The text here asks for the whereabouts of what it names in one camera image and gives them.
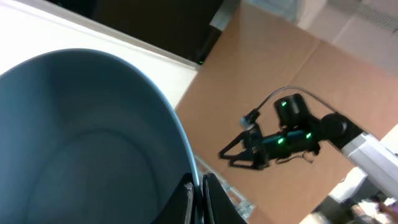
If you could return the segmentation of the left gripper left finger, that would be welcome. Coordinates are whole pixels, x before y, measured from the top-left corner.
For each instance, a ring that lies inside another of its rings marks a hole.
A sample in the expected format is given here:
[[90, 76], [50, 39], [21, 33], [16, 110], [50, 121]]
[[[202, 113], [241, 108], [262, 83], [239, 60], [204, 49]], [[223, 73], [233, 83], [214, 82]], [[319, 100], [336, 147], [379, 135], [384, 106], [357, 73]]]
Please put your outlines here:
[[194, 216], [195, 187], [191, 173], [186, 173], [151, 224], [192, 224]]

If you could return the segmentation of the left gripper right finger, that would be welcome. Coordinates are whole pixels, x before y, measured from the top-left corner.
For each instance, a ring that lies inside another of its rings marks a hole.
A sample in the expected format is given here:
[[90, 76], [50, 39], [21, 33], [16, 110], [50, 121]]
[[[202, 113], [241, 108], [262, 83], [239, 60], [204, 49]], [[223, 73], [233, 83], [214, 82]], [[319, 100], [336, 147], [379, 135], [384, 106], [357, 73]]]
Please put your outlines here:
[[216, 175], [203, 176], [204, 224], [247, 224], [236, 211]]

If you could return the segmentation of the blue plate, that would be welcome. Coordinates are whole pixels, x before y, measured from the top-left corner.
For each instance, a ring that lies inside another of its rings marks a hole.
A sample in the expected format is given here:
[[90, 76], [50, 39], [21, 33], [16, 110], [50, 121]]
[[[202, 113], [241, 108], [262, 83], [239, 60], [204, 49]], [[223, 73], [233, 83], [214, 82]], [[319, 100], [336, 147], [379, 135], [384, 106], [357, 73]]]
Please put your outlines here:
[[2, 223], [151, 223], [190, 143], [159, 88], [106, 52], [66, 49], [1, 75]]

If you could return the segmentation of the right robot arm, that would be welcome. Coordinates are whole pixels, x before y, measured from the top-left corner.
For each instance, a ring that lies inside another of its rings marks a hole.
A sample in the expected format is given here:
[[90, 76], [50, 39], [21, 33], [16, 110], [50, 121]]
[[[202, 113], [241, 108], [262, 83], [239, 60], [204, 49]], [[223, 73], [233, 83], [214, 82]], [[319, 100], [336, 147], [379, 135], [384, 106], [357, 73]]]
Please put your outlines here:
[[310, 112], [302, 95], [285, 96], [274, 103], [280, 130], [263, 136], [252, 110], [241, 120], [245, 130], [218, 156], [231, 167], [263, 170], [274, 161], [290, 161], [292, 155], [318, 155], [320, 142], [328, 141], [347, 160], [367, 173], [370, 181], [390, 197], [397, 197], [397, 156], [352, 120], [333, 111], [323, 118]]

